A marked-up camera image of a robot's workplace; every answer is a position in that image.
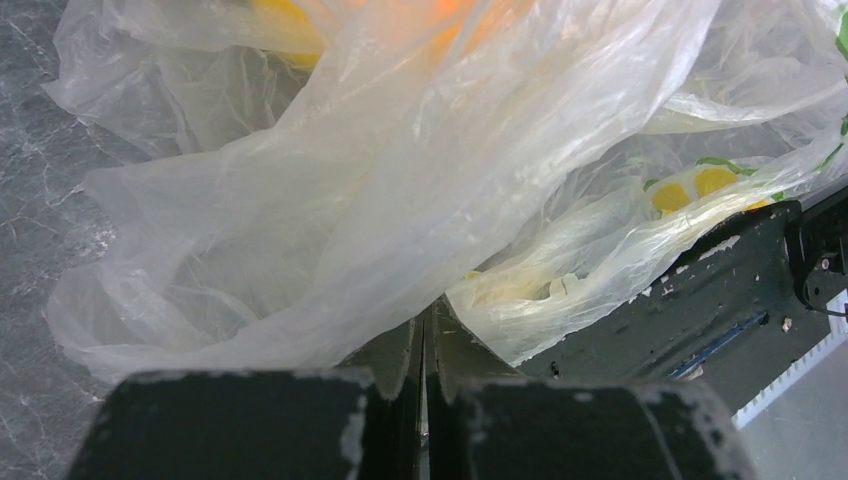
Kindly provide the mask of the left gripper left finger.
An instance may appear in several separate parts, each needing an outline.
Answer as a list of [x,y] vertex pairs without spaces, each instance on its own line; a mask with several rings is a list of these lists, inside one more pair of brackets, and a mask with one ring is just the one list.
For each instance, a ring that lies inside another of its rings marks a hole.
[[321,370],[163,370],[100,407],[71,479],[415,479],[423,324]]

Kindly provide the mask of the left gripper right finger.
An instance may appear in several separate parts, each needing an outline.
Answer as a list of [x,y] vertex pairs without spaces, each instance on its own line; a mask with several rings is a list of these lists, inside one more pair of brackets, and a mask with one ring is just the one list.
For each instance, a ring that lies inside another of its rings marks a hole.
[[423,313],[434,479],[754,479],[718,396],[699,382],[541,380],[453,317]]

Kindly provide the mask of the clear plastic bag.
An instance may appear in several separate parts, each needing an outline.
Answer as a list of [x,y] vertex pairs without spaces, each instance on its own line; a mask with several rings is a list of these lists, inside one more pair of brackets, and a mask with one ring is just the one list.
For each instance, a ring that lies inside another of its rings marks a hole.
[[109,383],[331,366],[446,295],[519,365],[726,218],[847,171],[843,1],[530,1],[468,53],[366,6],[313,71],[252,1],[72,1],[48,94],[149,155],[46,308]]

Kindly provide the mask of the orange yellow mango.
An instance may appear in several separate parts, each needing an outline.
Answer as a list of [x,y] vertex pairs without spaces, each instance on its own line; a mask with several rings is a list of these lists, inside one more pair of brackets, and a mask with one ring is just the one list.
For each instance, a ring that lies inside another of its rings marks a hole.
[[377,37],[392,47],[414,27],[432,38],[425,50],[435,62],[442,60],[467,23],[471,37],[460,49],[468,53],[495,30],[526,15],[530,1],[252,1],[260,24],[274,38],[269,48],[286,64],[311,72],[343,24],[362,8],[381,12]]

